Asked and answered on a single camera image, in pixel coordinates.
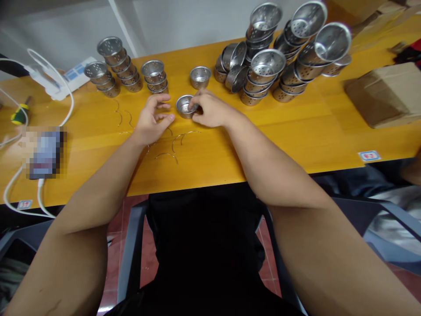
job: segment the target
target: charging cable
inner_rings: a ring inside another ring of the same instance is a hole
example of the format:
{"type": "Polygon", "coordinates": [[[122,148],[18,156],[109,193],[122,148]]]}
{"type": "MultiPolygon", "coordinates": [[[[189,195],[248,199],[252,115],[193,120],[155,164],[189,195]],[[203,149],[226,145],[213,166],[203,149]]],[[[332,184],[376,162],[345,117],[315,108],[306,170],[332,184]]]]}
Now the charging cable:
{"type": "MultiPolygon", "coordinates": [[[[63,81],[64,86],[69,91],[70,99],[71,99],[71,105],[70,105],[70,109],[69,109],[69,112],[68,112],[66,118],[59,125],[59,127],[62,127],[69,120],[69,118],[70,118],[70,116],[71,116],[71,114],[73,112],[73,108],[75,107],[75,99],[73,97],[73,93],[71,92],[71,90],[70,90],[70,88],[69,88],[66,80],[63,78],[63,76],[58,72],[58,70],[47,59],[45,59],[44,57],[42,57],[39,53],[37,53],[33,49],[28,48],[27,49],[27,52],[40,65],[42,65],[42,63],[36,57],[34,57],[34,55],[36,55],[37,57],[41,58],[48,66],[50,66],[51,69],[58,75],[58,77],[61,78],[61,80],[63,81]]],[[[23,64],[23,63],[21,63],[19,61],[13,60],[13,59],[0,58],[0,61],[13,61],[13,62],[16,62],[16,63],[20,64],[21,66],[23,66],[29,72],[33,71],[33,69],[31,67],[26,66],[25,64],[23,64]]],[[[23,113],[25,115],[25,118],[26,118],[25,127],[23,127],[23,128],[26,128],[28,126],[28,122],[29,122],[29,118],[28,118],[28,115],[26,114],[26,111],[24,111],[23,108],[20,106],[20,104],[18,102],[16,102],[10,95],[8,95],[4,90],[0,89],[0,91],[3,92],[7,97],[9,97],[23,111],[23,113]]],[[[3,145],[5,145],[5,144],[7,144],[7,143],[9,143],[11,141],[14,141],[14,140],[20,138],[21,136],[22,136],[22,132],[18,136],[14,137],[14,138],[12,138],[10,140],[8,140],[7,142],[4,142],[4,143],[0,144],[0,146],[3,146],[3,145]]],[[[13,178],[10,180],[10,182],[6,186],[6,189],[4,190],[4,193],[3,193],[4,203],[8,206],[8,208],[10,208],[11,210],[13,210],[13,211],[15,211],[17,213],[26,214],[26,215],[33,215],[33,216],[41,216],[41,217],[55,218],[55,216],[52,215],[51,213],[49,213],[47,211],[47,209],[44,207],[44,204],[43,204],[43,201],[42,201],[42,198],[41,198],[42,188],[43,188],[43,185],[44,185],[44,182],[45,182],[44,179],[39,179],[38,180],[38,192],[37,192],[38,204],[39,204],[39,207],[41,208],[41,210],[44,212],[44,214],[36,214],[36,213],[24,212],[24,211],[18,210],[17,208],[13,207],[9,203],[9,200],[7,198],[8,193],[9,193],[9,190],[10,190],[12,184],[16,181],[17,177],[20,175],[21,172],[22,172],[22,167],[19,168],[19,170],[15,173],[15,175],[13,176],[13,178]]]]}

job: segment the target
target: label sticker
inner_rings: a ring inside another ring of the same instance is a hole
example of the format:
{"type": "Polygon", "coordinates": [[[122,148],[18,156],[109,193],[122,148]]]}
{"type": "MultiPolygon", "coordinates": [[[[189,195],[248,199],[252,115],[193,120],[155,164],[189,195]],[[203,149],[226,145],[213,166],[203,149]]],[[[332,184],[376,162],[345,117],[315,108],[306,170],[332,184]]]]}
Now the label sticker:
{"type": "Polygon", "coordinates": [[[381,160],[380,155],[376,151],[363,151],[358,153],[361,157],[361,160],[364,162],[373,161],[373,160],[381,160]]]}
{"type": "Polygon", "coordinates": [[[32,206],[32,200],[20,201],[18,204],[18,209],[28,209],[32,206]]]}

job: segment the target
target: floor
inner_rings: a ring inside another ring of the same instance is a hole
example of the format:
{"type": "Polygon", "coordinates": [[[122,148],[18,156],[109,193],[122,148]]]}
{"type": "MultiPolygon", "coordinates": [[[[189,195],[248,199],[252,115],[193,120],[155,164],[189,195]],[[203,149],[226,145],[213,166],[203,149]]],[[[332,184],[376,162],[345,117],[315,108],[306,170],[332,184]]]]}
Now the floor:
{"type": "MultiPolygon", "coordinates": [[[[123,207],[108,227],[108,237],[113,238],[108,247],[108,268],[105,289],[97,316],[104,315],[117,304],[118,272],[120,269],[121,257],[124,250],[127,234],[128,220],[132,206],[148,199],[148,195],[138,195],[127,197],[124,200],[123,207]]],[[[271,239],[269,237],[266,221],[262,220],[257,231],[257,237],[261,241],[266,259],[260,270],[260,277],[265,286],[273,293],[281,296],[281,288],[278,281],[278,273],[275,267],[275,256],[273,253],[271,239]]],[[[143,227],[142,241],[142,272],[140,274],[140,286],[148,284],[155,278],[158,270],[158,261],[155,257],[155,244],[153,235],[145,221],[143,227]]],[[[412,274],[399,267],[388,264],[393,273],[401,282],[411,291],[411,293],[421,302],[421,276],[412,274]]]]}

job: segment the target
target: person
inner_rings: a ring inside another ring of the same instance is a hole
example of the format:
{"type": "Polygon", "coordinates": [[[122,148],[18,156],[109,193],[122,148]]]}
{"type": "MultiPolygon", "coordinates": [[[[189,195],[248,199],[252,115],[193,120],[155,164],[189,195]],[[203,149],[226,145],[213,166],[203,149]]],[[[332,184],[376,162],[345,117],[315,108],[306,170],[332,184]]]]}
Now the person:
{"type": "MultiPolygon", "coordinates": [[[[175,119],[155,114],[157,108],[169,109],[169,100],[167,94],[149,97],[133,134],[53,221],[7,316],[96,313],[107,270],[107,225],[120,209],[142,151],[175,119]]],[[[156,198],[156,216],[148,216],[158,232],[156,278],[109,315],[302,315],[259,278],[259,251],[250,237],[256,225],[247,207],[258,207],[259,201],[271,212],[279,250],[309,314],[420,314],[420,304],[334,201],[244,114],[207,90],[199,90],[192,104],[203,109],[194,122],[229,134],[253,193],[234,188],[227,194],[224,187],[213,196],[175,192],[174,209],[167,211],[172,204],[156,198]]]]}

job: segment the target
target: yellow table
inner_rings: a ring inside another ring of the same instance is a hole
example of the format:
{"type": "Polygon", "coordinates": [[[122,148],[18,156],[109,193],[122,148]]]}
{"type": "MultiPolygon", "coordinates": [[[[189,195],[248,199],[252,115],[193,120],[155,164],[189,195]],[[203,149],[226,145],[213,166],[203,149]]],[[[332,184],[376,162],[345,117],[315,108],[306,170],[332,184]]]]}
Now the yellow table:
{"type": "MultiPolygon", "coordinates": [[[[181,95],[196,92],[189,82],[190,70],[199,65],[214,69],[223,48],[235,41],[238,40],[137,58],[133,63],[140,67],[151,59],[164,62],[169,93],[172,96],[171,112],[176,113],[176,100],[181,95]]],[[[278,103],[269,95],[257,106],[247,107],[242,104],[238,95],[229,94],[224,85],[216,82],[213,77],[208,89],[245,113],[308,173],[362,167],[363,163],[357,152],[365,149],[378,150],[384,159],[414,155],[420,142],[409,140],[406,136],[414,130],[419,131],[419,136],[421,129],[416,126],[421,126],[420,124],[393,128],[394,132],[370,129],[340,88],[345,78],[358,77],[391,62],[390,54],[379,46],[359,53],[358,56],[343,75],[329,79],[317,78],[302,96],[287,104],[278,103]],[[374,58],[367,59],[367,56],[374,53],[374,58]],[[367,60],[371,62],[373,59],[375,64],[367,63],[367,60]],[[378,144],[382,137],[386,137],[384,143],[378,144]]],[[[0,87],[18,102],[24,102],[28,95],[34,97],[31,126],[56,126],[67,114],[69,98],[61,102],[52,101],[43,88],[30,78],[1,82],[0,87]]],[[[132,125],[135,125],[150,93],[145,86],[138,93],[130,93],[122,88],[118,97],[108,99],[101,92],[96,92],[93,84],[88,83],[76,91],[74,96],[75,111],[66,125],[68,154],[65,169],[59,179],[46,181],[43,190],[46,206],[67,203],[71,195],[109,158],[129,135],[120,133],[132,130],[128,123],[129,114],[123,110],[131,113],[132,125]],[[120,126],[117,126],[120,116],[114,112],[118,106],[123,115],[120,126]]],[[[0,140],[3,141],[6,136],[10,138],[16,135],[19,127],[10,123],[10,115],[15,111],[15,106],[2,94],[0,98],[6,104],[0,110],[0,140]]],[[[178,114],[171,129],[174,135],[165,131],[150,153],[147,156],[146,152],[143,153],[142,164],[136,170],[128,191],[129,196],[245,180],[233,145],[223,129],[208,129],[191,120],[182,119],[178,114]],[[171,144],[177,135],[192,130],[201,133],[187,135],[182,146],[179,140],[174,145],[178,165],[168,155],[155,160],[158,154],[171,153],[171,144]]],[[[1,193],[20,165],[21,148],[17,142],[0,150],[1,193]]],[[[12,187],[9,200],[16,202],[32,199],[32,207],[37,207],[36,189],[35,181],[27,180],[25,175],[21,175],[12,187]]]]}

